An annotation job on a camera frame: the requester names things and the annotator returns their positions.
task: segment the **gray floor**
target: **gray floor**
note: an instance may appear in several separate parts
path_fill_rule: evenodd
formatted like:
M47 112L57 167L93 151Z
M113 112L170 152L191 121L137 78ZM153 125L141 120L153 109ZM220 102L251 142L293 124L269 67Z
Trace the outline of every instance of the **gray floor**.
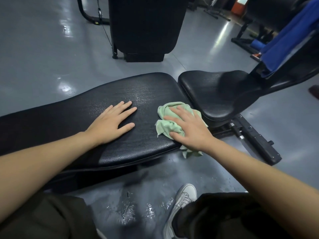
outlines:
M95 0L83 1L95 15ZM107 17L107 0L101 0L101 9ZM230 42L237 24L215 20L201 9L187 11L176 47L161 63L112 59L102 27L86 22L76 0L0 0L0 29L0 116L137 74L165 72L177 79L186 70L250 72L257 64ZM283 157L277 168L319 189L319 101L307 91L318 83L319 76L261 97L242 114L275 142ZM236 137L224 140L247 152ZM207 155L185 160L176 153L72 194L91 206L108 238L161 238L174 195L185 183L193 183L199 195L245 191Z

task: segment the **green towel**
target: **green towel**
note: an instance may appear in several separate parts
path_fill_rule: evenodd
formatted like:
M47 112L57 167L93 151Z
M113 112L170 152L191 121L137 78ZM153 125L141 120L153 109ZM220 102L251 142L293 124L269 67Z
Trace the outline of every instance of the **green towel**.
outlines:
M180 126L178 126L175 122L169 121L169 120L163 120L164 116L177 117L177 118L181 119L178 115L176 115L174 112L172 112L169 109L170 107L177 108L178 105L180 105L182 108L184 108L185 110L187 110L188 112L190 112L190 113L192 113L194 115L193 110L190 108L190 106L188 104L183 103L183 102L170 102L170 103L166 103L163 106L159 106L158 109L157 109L157 113L158 113L159 117L162 120L158 120L156 122L156 124L155 124L156 131L157 131L157 137L160 134L164 134L168 138L173 139L169 135L170 132L176 132L176 133L178 133L178 134L180 134L182 136L185 136L185 133L182 130L182 128ZM197 110L195 110L195 111L202 118L202 114L199 111L197 111ZM188 158L191 155L194 155L194 156L197 156L197 157L202 155L202 152L200 152L200 151L192 151L192 150L188 149L187 147L185 147L183 145L180 147L180 149L183 151L184 158Z

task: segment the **forearm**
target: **forearm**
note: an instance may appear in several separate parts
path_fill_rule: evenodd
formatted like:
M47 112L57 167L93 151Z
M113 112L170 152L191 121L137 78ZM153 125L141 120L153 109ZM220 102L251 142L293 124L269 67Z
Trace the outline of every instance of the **forearm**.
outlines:
M83 132L0 157L0 222L95 146Z
M301 181L220 141L205 151L231 173L296 238L319 235L319 193Z

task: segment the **shoe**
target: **shoe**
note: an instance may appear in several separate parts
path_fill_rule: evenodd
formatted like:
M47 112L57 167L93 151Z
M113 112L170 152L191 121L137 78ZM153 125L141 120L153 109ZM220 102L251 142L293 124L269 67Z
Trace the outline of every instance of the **shoe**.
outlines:
M174 233L174 230L172 227L173 218L180 208L184 208L190 202L193 202L196 200L197 200L197 191L194 185L185 184L178 190L175 197L176 203L163 229L163 239L180 238L180 237L177 237Z

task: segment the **cloth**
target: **cloth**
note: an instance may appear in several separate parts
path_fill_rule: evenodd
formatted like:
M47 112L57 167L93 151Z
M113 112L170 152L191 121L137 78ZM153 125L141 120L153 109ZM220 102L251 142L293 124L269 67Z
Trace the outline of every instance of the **cloth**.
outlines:
M49 193L35 194L0 224L1 239L100 239L98 234L82 198Z
M207 193L179 209L175 234L187 239L292 238L249 193Z
M262 73L262 77L275 72L289 53L317 28L318 10L319 0L311 0L272 41L261 49L261 60L268 69Z
M185 136L185 133L183 131L183 129L178 126L176 124L176 122L173 122L173 121L169 121L169 120L163 120L163 117L164 116L171 116L171 117L176 117L176 118L179 118L181 119L178 115L176 115L174 112L172 112L169 108L170 107L175 107L177 108L177 106L180 105L182 108L184 108L186 111L190 112L192 115L194 115L193 113L193 109L190 108L190 106L188 104L185 104L183 102L170 102L170 103L166 103L165 105L163 106L159 106L158 109L157 109L157 113L159 115L159 117L162 119L162 120L158 120L156 123L155 123L155 126L156 126L156 131L157 131L157 137L160 135L160 134L164 134L165 136L167 136L168 138L170 139L173 139L169 133L170 132L176 132L178 134L180 134L181 136ZM194 110L197 112L197 114L202 118L202 114L197 111L197 110ZM188 149L187 147L185 146L181 146L180 149L182 150L183 152L183 156L184 158L188 158L192 155L198 157L198 156L202 156L202 152L200 151L192 151L190 149Z

